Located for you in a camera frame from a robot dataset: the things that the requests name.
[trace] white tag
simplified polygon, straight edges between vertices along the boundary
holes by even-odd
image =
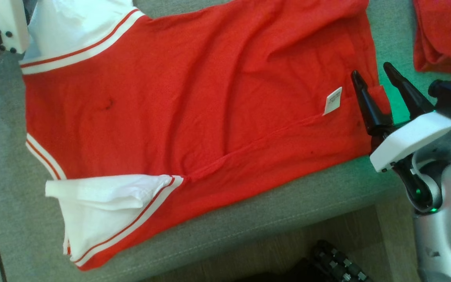
[[[342,87],[337,88],[332,94],[328,95],[326,98],[325,112],[323,115],[334,111],[336,108],[340,107],[340,95],[342,94]]]

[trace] red t-shirt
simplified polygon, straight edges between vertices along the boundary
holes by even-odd
[[[57,180],[50,185],[120,175],[164,180],[134,219],[108,232],[108,224],[65,215],[91,206],[95,185],[81,203],[71,200],[76,188],[64,189],[71,260],[97,268],[186,220],[368,154],[351,72],[361,73],[383,109],[389,105],[367,4],[233,0],[156,19],[134,9],[97,43],[22,62],[27,147]],[[340,87],[340,107],[324,115]],[[78,239],[71,230],[81,224],[103,237]]]

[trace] gray couch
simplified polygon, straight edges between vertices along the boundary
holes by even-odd
[[[225,0],[140,0],[136,4],[158,17],[221,2]],[[410,0],[371,0],[368,15],[379,65],[392,62],[421,91],[435,78],[446,78],[413,69],[415,13]],[[142,280],[402,193],[394,174],[374,173],[363,157],[188,221],[118,254],[101,269],[82,273],[61,254],[64,226],[59,205],[44,197],[50,175],[24,146],[25,88],[18,59],[12,54],[0,57],[0,250],[11,282]],[[395,120],[405,120],[408,114],[399,93],[379,72]]]

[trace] red shirt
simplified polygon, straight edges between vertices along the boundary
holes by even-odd
[[[451,73],[451,1],[414,0],[413,6],[418,22],[415,69]]]
[[[55,179],[173,175],[140,226],[73,256],[77,266],[368,154],[351,72],[389,106],[367,4],[234,0],[156,19],[134,10],[98,43],[23,62],[27,146]],[[340,107],[323,115],[339,87]]]

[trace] white stripe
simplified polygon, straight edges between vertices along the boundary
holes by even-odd
[[[147,208],[147,210],[142,214],[142,216],[135,221],[130,227],[128,227],[126,230],[121,232],[118,236],[114,237],[113,239],[107,241],[105,244],[96,246],[92,250],[90,250],[88,253],[86,253],[86,256],[84,256],[81,260],[76,262],[77,266],[82,266],[85,264],[89,259],[91,259],[95,254],[98,252],[101,252],[103,250],[106,250],[112,246],[114,246],[116,243],[120,242],[122,239],[127,237],[129,234],[134,232],[137,228],[142,226],[147,219],[149,219],[150,216],[163,204],[163,202],[166,200],[166,198],[178,187],[182,184],[183,178],[180,176],[172,175],[175,179],[172,183],[172,185],[164,188],[161,193],[157,196],[157,198],[152,202],[152,204]],[[71,261],[77,260],[77,258],[70,258]]]
[[[64,173],[64,171],[62,170],[62,168],[60,167],[60,165],[57,163],[57,161],[52,157],[52,155],[50,155],[43,147],[41,147],[41,145],[39,145],[39,143],[36,141],[36,139],[34,139],[30,134],[27,134],[27,141],[29,141],[29,143],[31,143],[32,146],[34,146],[34,148],[36,148],[36,150],[43,155],[43,157],[45,157],[46,160],[48,160],[48,162],[50,162],[50,164],[52,165],[52,167],[55,169],[55,171],[57,171],[60,180],[64,180],[67,179],[66,175]],[[55,173],[53,172],[52,168],[48,169],[49,171],[51,171],[50,173],[54,176],[55,178]]]
[[[48,170],[48,172],[52,175],[53,180],[58,180],[57,176],[55,175],[55,172],[53,171],[53,169],[48,165],[48,163],[29,145],[29,143],[25,143],[25,146],[27,147],[27,149],[31,152],[31,154],[34,155],[34,157],[36,157],[36,159],[38,159],[38,161],[40,161],[45,168]]]
[[[57,61],[43,63],[43,64],[39,64],[39,65],[35,65],[35,66],[23,67],[22,73],[23,74],[32,74],[32,73],[45,72],[45,71],[61,68],[64,66],[72,65],[77,62],[81,62],[83,60],[91,58],[95,55],[98,55],[101,52],[103,52],[104,50],[106,50],[107,48],[109,48],[111,45],[113,45],[119,38],[121,38],[121,36],[123,36],[123,34],[125,32],[127,32],[127,30],[130,29],[130,27],[138,20],[138,18],[140,18],[143,15],[144,15],[144,13],[142,13],[141,11],[136,11],[133,14],[131,14],[130,17],[127,18],[127,20],[123,24],[121,24],[120,27],[118,27],[116,32],[114,32],[114,34],[111,37],[109,37],[106,41],[100,43],[98,46],[90,48],[90,49],[86,50],[85,52],[75,54],[73,56],[69,56],[69,57],[66,57],[64,59],[60,59]]]

